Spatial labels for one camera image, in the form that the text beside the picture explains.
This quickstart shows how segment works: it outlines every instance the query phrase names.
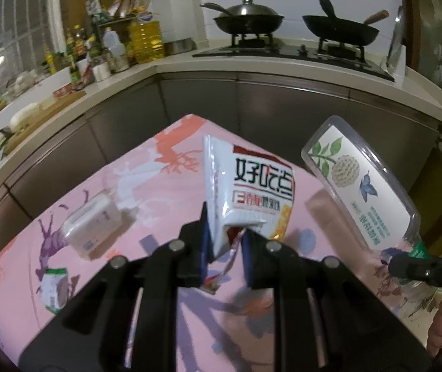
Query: cooking oil bottle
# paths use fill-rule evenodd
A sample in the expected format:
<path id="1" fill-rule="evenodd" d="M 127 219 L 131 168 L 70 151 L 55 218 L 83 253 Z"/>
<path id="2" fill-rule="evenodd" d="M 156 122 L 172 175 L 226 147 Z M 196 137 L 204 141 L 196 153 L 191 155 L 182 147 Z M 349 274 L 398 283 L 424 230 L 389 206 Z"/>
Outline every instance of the cooking oil bottle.
<path id="1" fill-rule="evenodd" d="M 130 25 L 130 35 L 137 63 L 149 63 L 164 57 L 159 21 L 142 12 Z"/>

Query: butterfly illustration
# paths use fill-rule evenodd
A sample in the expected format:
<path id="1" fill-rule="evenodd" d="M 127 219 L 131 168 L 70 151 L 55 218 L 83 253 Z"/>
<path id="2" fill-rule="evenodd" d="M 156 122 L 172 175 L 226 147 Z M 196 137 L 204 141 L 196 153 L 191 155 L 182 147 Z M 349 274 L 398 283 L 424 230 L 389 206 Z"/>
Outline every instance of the butterfly illustration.
<path id="1" fill-rule="evenodd" d="M 371 184 L 371 177 L 369 176 L 369 171 L 367 171 L 367 174 L 364 175 L 362 178 L 360 185 L 359 185 L 360 193 L 362 194 L 362 198 L 364 199 L 364 202 L 367 203 L 367 195 L 373 195 L 378 196 L 378 192 L 376 189 L 374 189 L 374 186 Z"/>

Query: white snack bag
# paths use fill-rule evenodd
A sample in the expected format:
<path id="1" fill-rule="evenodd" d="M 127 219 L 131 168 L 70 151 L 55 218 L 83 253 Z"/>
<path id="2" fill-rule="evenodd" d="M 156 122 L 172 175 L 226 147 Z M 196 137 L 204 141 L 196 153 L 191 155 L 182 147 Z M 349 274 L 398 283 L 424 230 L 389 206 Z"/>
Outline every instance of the white snack bag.
<path id="1" fill-rule="evenodd" d="M 290 165 L 207 135 L 204 171 L 214 258 L 229 250 L 230 227 L 283 239 L 295 193 Z"/>

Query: table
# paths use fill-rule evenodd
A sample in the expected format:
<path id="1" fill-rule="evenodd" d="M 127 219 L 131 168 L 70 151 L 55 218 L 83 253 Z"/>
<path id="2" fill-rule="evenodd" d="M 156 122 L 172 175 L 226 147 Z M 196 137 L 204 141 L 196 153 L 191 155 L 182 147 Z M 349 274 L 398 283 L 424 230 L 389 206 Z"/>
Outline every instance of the table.
<path id="1" fill-rule="evenodd" d="M 71 297 L 113 256 L 122 254 L 130 260 L 147 256 L 175 239 L 182 225 L 199 218 L 205 201 L 203 137 L 208 134 L 263 151 L 205 119 L 187 115 L 75 187 L 0 252 L 0 347 L 13 363 L 54 317 L 39 294 L 46 268 L 68 270 Z M 327 201 L 321 182 L 293 167 L 296 195 L 287 242 L 309 258 L 338 255 L 386 305 L 398 309 L 403 301 L 400 290 L 377 259 L 351 243 L 346 226 L 339 231 L 339 242 L 330 242 L 327 234 L 334 234 L 336 220 L 344 221 Z M 64 245 L 60 227 L 71 211 L 105 188 L 122 206 L 137 211 L 118 237 L 98 248 L 93 260 L 82 260 Z M 214 262 L 209 275 L 220 271 L 226 261 L 222 257 Z M 216 295 L 180 289 L 178 371 L 272 371 L 272 309 L 257 310 L 267 295 L 270 292 L 245 288 L 241 256 Z"/>

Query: pot lid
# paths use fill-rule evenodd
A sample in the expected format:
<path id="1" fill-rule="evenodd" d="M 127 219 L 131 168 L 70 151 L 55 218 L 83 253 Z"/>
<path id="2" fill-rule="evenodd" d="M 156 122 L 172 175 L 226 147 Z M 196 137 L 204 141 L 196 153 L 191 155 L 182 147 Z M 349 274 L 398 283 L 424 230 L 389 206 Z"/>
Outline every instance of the pot lid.
<path id="1" fill-rule="evenodd" d="M 254 4 L 253 0 L 242 0 L 241 4 L 229 7 L 228 11 L 233 15 L 278 15 L 272 8 Z"/>

